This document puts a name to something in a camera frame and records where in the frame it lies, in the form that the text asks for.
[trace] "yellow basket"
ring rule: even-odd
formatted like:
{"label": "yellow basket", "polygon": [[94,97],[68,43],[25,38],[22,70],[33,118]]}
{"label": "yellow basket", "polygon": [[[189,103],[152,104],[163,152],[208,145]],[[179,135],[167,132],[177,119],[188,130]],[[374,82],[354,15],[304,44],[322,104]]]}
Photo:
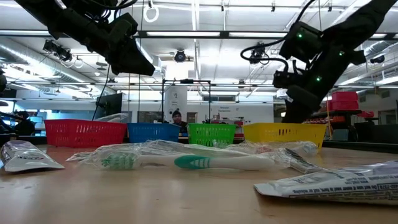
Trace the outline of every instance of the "yellow basket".
{"label": "yellow basket", "polygon": [[311,141],[319,149],[325,131],[325,124],[256,123],[243,126],[244,138],[251,142]]}

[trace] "wooden table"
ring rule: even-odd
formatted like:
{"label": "wooden table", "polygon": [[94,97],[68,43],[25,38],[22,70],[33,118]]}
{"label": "wooden table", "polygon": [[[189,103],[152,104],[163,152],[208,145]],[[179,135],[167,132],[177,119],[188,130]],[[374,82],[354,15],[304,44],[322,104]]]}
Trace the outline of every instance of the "wooden table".
{"label": "wooden table", "polygon": [[[62,148],[49,148],[63,160]],[[398,159],[376,152],[323,149],[326,168]],[[253,184],[300,175],[237,170],[134,171],[76,168],[0,175],[0,223],[397,223],[398,207],[264,197]]]}

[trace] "blue basket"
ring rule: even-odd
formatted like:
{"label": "blue basket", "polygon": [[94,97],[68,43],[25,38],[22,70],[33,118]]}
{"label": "blue basket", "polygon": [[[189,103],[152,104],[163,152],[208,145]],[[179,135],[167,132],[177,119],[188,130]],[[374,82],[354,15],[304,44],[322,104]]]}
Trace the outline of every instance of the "blue basket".
{"label": "blue basket", "polygon": [[131,143],[148,140],[166,140],[178,142],[180,127],[174,124],[128,123]]}

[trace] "monitor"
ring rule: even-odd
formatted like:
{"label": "monitor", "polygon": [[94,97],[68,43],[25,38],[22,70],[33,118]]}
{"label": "monitor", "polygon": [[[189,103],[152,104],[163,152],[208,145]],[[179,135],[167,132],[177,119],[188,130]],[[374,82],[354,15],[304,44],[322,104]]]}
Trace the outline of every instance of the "monitor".
{"label": "monitor", "polygon": [[123,93],[98,97],[96,105],[98,105],[95,119],[117,114],[122,112]]}

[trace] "toothbrush head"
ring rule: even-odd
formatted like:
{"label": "toothbrush head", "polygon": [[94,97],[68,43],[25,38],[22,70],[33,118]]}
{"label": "toothbrush head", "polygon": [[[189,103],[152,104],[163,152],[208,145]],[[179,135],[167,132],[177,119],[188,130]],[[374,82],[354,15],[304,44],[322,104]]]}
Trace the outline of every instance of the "toothbrush head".
{"label": "toothbrush head", "polygon": [[137,155],[132,152],[113,152],[101,161],[104,168],[112,170],[132,170]]}

